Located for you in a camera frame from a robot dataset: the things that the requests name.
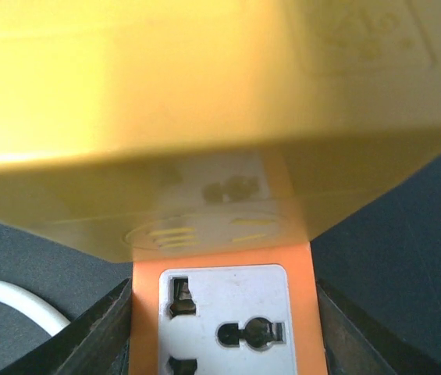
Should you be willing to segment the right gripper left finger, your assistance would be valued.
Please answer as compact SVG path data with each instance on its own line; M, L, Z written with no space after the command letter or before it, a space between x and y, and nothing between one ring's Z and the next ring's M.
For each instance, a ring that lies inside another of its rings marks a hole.
M126 278L0 374L128 374L131 296L132 279Z

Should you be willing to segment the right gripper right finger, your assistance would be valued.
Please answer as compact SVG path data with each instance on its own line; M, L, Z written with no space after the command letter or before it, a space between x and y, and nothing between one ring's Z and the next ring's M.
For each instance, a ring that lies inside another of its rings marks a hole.
M329 374L441 374L441 362L368 315L327 280L316 280Z

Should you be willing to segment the orange power strip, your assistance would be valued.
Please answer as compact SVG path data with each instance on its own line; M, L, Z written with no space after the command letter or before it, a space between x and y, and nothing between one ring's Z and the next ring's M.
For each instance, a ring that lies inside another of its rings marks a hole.
M132 374L324 374L310 245L283 158L159 167L133 247Z

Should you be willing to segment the yellow cube socket adapter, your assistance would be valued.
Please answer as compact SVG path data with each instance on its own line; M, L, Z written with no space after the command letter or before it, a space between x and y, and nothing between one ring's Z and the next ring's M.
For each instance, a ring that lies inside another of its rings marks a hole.
M0 1L0 223L131 260L310 241L441 154L441 1Z

